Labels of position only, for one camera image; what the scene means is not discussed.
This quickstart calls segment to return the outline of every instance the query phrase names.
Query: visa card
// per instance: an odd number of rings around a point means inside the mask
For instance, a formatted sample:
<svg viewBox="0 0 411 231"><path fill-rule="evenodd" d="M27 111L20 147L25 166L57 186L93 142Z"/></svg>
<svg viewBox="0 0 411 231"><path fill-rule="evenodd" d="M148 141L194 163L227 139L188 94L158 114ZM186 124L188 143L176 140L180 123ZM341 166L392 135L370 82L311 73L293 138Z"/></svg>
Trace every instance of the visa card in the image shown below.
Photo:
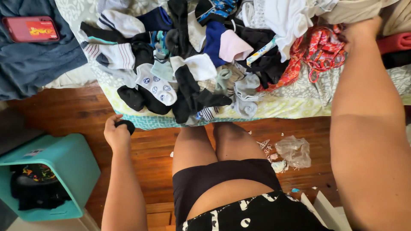
<svg viewBox="0 0 411 231"><path fill-rule="evenodd" d="M51 21L26 21L31 37L38 39L56 39L53 23Z"/></svg>

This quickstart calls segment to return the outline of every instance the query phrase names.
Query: red phone case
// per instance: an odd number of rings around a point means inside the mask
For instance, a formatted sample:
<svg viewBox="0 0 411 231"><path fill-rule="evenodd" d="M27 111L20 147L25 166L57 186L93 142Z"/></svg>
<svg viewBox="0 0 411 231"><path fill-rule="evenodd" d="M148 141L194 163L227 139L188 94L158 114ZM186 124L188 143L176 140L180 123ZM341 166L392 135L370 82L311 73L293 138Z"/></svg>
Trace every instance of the red phone case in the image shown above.
<svg viewBox="0 0 411 231"><path fill-rule="evenodd" d="M49 16L4 17L4 26L14 42L51 42L60 40Z"/></svg>

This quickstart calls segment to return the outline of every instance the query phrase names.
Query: plastic bin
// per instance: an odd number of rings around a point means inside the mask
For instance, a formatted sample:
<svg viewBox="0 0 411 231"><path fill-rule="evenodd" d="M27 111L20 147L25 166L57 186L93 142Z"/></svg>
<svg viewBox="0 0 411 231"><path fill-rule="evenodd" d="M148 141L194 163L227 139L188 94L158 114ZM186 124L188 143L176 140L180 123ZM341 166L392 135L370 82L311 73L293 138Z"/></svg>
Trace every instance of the plastic bin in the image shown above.
<svg viewBox="0 0 411 231"><path fill-rule="evenodd" d="M37 163L50 167L72 201L51 210L18 210L18 199L10 192L10 165ZM45 135L0 157L0 199L28 222L79 218L99 176L96 159L81 134Z"/></svg>

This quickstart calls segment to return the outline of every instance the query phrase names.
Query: wooden floor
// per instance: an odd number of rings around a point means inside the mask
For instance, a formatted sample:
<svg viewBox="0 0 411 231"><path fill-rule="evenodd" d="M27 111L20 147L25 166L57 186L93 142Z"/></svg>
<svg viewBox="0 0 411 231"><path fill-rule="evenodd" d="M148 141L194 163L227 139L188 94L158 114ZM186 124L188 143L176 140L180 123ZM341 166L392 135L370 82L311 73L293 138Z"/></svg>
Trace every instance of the wooden floor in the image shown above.
<svg viewBox="0 0 411 231"><path fill-rule="evenodd" d="M8 101L8 105L21 112L29 127L46 130L53 136L66 136L81 133L101 169L101 176L95 186L86 209L95 221L101 225L104 202L110 178L111 149L103 136L106 119L114 111L102 93L100 87L78 89L50 89L25 100ZM270 144L285 136L304 137L310 144L312 166L278 174L278 179L285 192L298 188L310 200L321 190L334 206L341 206L330 165L330 118L316 117L298 120L263 119L252 122L240 122L240 126L252 131L256 141L270 139ZM207 132L211 134L211 125ZM173 201L171 181L170 153L173 151L179 128L166 128L145 131L136 129L132 136L132 159L136 174L147 204Z"/></svg>

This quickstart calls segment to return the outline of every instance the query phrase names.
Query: blue blanket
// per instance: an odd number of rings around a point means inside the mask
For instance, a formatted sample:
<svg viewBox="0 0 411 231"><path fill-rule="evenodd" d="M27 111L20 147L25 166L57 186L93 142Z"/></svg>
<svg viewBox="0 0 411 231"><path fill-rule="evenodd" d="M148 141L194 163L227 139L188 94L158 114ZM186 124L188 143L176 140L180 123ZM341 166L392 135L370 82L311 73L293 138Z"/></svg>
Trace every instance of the blue blanket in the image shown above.
<svg viewBox="0 0 411 231"><path fill-rule="evenodd" d="M14 43L0 26L0 100L23 99L61 74L87 63L54 0L2 0L0 17L50 16L60 34L56 42Z"/></svg>

